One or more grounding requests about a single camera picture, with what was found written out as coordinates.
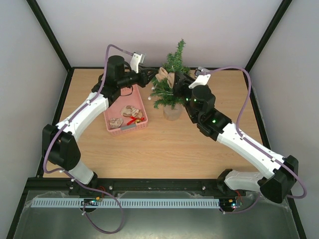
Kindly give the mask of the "wooden tree stump base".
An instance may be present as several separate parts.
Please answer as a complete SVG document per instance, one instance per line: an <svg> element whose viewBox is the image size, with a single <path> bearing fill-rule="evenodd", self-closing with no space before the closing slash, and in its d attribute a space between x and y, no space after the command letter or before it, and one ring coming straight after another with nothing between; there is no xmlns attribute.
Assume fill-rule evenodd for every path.
<svg viewBox="0 0 319 239"><path fill-rule="evenodd" d="M165 106L163 108L163 116L166 120L175 121L181 116L183 107L180 104L176 104L174 108L172 106Z"/></svg>

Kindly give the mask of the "pink perforated plastic basket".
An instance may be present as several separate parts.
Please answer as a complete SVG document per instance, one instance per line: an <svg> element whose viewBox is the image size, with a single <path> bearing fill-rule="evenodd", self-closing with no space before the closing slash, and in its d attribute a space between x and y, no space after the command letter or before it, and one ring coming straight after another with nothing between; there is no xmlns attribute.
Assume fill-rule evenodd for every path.
<svg viewBox="0 0 319 239"><path fill-rule="evenodd" d="M118 99L104 111L104 118L112 135L145 128L148 117L137 85L121 89Z"/></svg>

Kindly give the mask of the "beige fabric bow ornament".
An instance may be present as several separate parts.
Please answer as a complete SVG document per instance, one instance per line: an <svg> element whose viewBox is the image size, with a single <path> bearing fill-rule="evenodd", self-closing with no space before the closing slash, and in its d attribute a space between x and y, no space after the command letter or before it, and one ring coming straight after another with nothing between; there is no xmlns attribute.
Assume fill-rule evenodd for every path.
<svg viewBox="0 0 319 239"><path fill-rule="evenodd" d="M156 74L156 79L160 81L166 81L168 86L172 89L174 83L174 73L168 73L163 67L159 68L159 73Z"/></svg>

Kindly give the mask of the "small green christmas tree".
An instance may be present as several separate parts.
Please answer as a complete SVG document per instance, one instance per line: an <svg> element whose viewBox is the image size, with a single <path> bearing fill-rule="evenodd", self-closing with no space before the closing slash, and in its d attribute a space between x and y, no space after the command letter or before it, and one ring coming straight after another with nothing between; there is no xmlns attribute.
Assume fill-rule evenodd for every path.
<svg viewBox="0 0 319 239"><path fill-rule="evenodd" d="M155 97L154 108L159 106L171 107L174 109L177 104L183 105L182 99L174 96L173 85L175 72L190 75L190 68L185 66L182 60L183 50L186 45L184 39L181 39L175 52L171 52L166 57L166 62L159 68L159 72L152 79L152 93L150 97Z"/></svg>

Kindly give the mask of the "gold bell with red ribbon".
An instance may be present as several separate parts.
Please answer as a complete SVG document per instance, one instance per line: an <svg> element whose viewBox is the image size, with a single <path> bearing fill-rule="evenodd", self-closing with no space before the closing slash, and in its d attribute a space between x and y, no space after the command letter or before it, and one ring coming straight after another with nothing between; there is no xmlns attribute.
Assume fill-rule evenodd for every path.
<svg viewBox="0 0 319 239"><path fill-rule="evenodd" d="M137 124L137 123L143 122L145 118L144 117L136 118L136 117L131 116L130 119L131 120L127 123L127 125L131 125L134 123Z"/></svg>

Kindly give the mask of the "wooden heart ornament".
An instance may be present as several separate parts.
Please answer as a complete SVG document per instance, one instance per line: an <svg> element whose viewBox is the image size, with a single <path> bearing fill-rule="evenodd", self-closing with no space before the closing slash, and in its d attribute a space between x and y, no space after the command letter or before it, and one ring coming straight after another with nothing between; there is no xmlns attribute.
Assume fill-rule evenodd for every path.
<svg viewBox="0 0 319 239"><path fill-rule="evenodd" d="M124 120L122 118L111 118L109 120L110 129L120 128L123 124Z"/></svg>

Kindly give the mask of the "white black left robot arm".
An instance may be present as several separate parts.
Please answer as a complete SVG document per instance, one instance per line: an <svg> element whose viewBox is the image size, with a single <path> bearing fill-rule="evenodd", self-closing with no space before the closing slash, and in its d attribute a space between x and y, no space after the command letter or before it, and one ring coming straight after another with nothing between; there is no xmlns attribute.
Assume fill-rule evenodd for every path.
<svg viewBox="0 0 319 239"><path fill-rule="evenodd" d="M141 66L143 53L133 53L130 62L122 56L108 58L104 73L92 88L87 99L66 119L42 131L43 170L48 172L48 162L58 166L58 170L84 185L90 184L94 172L81 161L78 140L90 123L106 111L121 95L123 88L133 85L145 87L157 70Z"/></svg>

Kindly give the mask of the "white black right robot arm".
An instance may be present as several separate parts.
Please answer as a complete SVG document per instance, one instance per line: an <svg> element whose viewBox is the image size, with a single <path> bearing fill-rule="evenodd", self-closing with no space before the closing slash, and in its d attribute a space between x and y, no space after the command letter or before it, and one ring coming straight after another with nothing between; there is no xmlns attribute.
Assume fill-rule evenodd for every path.
<svg viewBox="0 0 319 239"><path fill-rule="evenodd" d="M183 100L186 112L199 131L249 161L257 172L224 170L217 189L223 195L235 190L254 191L274 203L281 203L296 183L299 162L293 156L283 157L252 139L229 117L215 108L216 97L207 85L209 76L196 79L177 72L173 94Z"/></svg>

